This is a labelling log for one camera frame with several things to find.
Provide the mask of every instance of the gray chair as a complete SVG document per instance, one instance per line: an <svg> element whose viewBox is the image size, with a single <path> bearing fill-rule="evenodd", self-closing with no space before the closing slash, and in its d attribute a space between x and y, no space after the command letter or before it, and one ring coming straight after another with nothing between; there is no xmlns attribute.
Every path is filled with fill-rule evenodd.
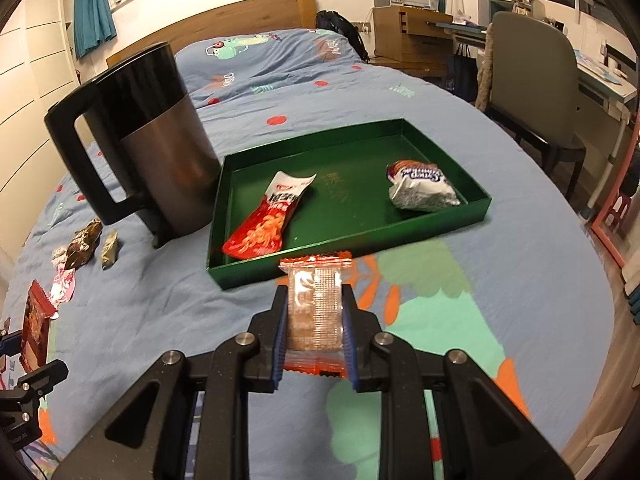
<svg viewBox="0 0 640 480"><path fill-rule="evenodd" d="M582 170L586 148L574 133L578 66L569 40L555 27L513 12L493 20L494 74L487 114L542 155L551 175L559 162L574 162L566 198Z"/></svg>

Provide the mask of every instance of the wooden headboard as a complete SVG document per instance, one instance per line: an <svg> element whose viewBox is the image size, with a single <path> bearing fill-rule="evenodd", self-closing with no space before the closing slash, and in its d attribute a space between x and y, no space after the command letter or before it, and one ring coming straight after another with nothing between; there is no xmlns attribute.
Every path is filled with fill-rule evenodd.
<svg viewBox="0 0 640 480"><path fill-rule="evenodd" d="M145 47L167 41L178 52L196 41L257 34L282 28L315 28L315 0L244 0L205 10L156 30L107 58L107 65L132 56Z"/></svg>

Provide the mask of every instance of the blue bedsheet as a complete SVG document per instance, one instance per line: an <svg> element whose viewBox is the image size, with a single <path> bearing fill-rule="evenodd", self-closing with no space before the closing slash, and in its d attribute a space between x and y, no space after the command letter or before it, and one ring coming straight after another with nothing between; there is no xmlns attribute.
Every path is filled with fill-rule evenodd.
<svg viewBox="0 0 640 480"><path fill-rule="evenodd" d="M492 195L484 223L361 258L348 278L360 306L390 332L428 351L467 349L562 449L604 365L611 293L574 213L509 136L433 85L361 63L344 38L326 31L200 42L177 60L221 158L402 117ZM122 197L98 147L89 152ZM2 316L12 317L12 329L31 280L50 287L51 251L94 216L67 175L16 262ZM136 216L113 227L120 259L109 270L95 259L79 269L71 302L52 322L49 357L64 360L70 373L43 406L52 427L38 459L45 468L55 466L49 451L65 456L163 351L215 348L267 309L276 287L273 280L220 291L205 272L208 228L153 250ZM4 380L15 384L20 365L9 364ZM352 394L346 381L286 372L275 395L250 397L252 478L376 478L379 404L377 394Z"/></svg>

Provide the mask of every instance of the green tray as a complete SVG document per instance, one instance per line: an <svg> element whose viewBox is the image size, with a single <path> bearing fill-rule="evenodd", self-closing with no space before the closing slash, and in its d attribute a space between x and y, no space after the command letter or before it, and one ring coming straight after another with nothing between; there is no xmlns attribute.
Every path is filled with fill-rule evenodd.
<svg viewBox="0 0 640 480"><path fill-rule="evenodd" d="M436 213L396 209L386 166L407 158L434 162L461 204ZM318 174L284 232L284 249L250 260L222 252L222 244L254 211L277 171ZM423 240L479 222L491 197L449 155L404 119L356 124L233 153L218 184L207 270L223 288L281 274L281 258L347 250L354 256Z"/></svg>

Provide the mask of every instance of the pillow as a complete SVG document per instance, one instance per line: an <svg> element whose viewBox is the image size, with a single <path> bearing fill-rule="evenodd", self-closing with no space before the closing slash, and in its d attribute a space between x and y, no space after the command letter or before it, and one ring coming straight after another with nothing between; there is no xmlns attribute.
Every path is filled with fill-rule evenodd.
<svg viewBox="0 0 640 480"><path fill-rule="evenodd" d="M198 41L178 52L175 60L194 100L209 87L221 89L254 78L264 81L265 76L278 80L327 62L361 62L341 34L306 28Z"/></svg>

